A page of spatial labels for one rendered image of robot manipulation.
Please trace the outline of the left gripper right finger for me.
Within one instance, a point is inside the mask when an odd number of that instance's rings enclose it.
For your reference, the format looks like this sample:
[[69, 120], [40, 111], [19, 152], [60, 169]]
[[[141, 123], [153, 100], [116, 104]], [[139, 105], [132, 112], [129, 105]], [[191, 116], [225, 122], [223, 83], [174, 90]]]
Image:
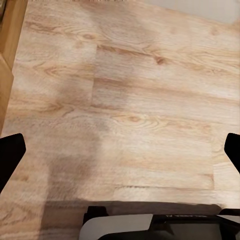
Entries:
[[235, 133], [228, 133], [224, 151], [240, 173], [240, 135]]

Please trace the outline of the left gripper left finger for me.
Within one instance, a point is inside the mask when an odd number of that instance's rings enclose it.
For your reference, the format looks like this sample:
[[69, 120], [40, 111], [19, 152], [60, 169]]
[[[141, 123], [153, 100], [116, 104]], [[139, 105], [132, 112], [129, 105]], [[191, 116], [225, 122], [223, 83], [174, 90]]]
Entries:
[[0, 139], [0, 193], [26, 152], [21, 133]]

